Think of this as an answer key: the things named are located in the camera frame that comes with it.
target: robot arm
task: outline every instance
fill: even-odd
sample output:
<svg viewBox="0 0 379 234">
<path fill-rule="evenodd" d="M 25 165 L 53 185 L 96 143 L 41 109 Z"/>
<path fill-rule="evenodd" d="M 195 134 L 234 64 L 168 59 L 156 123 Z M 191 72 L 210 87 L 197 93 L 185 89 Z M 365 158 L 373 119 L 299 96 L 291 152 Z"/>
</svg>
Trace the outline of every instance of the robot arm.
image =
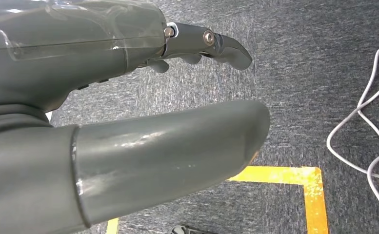
<svg viewBox="0 0 379 234">
<path fill-rule="evenodd" d="M 269 129 L 255 101 L 59 128 L 45 117 L 74 89 L 202 56 L 236 69 L 252 60 L 234 39 L 167 24 L 150 3 L 0 0 L 0 234 L 84 230 L 246 167 Z"/>
</svg>

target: yellow floor tape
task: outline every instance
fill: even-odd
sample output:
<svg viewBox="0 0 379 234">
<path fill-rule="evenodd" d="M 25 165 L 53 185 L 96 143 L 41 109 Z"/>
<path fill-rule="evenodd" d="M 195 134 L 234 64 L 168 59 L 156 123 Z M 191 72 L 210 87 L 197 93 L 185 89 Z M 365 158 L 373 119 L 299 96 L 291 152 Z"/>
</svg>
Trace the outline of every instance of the yellow floor tape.
<svg viewBox="0 0 379 234">
<path fill-rule="evenodd" d="M 248 166 L 229 181 L 296 184 L 304 187 L 307 233 L 328 234 L 321 170 L 317 167 L 257 167 Z M 108 222 L 106 234 L 118 233 L 119 219 Z"/>
</svg>

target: screw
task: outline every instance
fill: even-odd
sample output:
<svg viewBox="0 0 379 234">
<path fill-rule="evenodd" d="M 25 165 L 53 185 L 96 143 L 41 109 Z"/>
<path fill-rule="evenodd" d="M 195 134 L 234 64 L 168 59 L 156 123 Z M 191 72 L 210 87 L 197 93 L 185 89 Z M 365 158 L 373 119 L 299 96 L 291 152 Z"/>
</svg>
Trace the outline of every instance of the screw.
<svg viewBox="0 0 379 234">
<path fill-rule="evenodd" d="M 203 33 L 203 41 L 206 45 L 213 45 L 215 41 L 214 34 L 211 31 L 205 31 Z"/>
<path fill-rule="evenodd" d="M 174 30 L 171 27 L 165 28 L 163 33 L 165 34 L 165 37 L 167 37 L 167 38 L 174 36 Z"/>
</svg>

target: gray plastic cover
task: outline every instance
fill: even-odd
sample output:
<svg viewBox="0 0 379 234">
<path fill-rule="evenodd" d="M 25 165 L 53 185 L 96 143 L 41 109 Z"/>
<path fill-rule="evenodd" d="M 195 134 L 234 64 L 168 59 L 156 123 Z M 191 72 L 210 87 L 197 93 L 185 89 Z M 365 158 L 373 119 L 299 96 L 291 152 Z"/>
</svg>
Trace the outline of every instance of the gray plastic cover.
<svg viewBox="0 0 379 234">
<path fill-rule="evenodd" d="M 160 47 L 165 27 L 163 13 L 140 0 L 0 0 L 0 49 L 23 59 Z"/>
</svg>

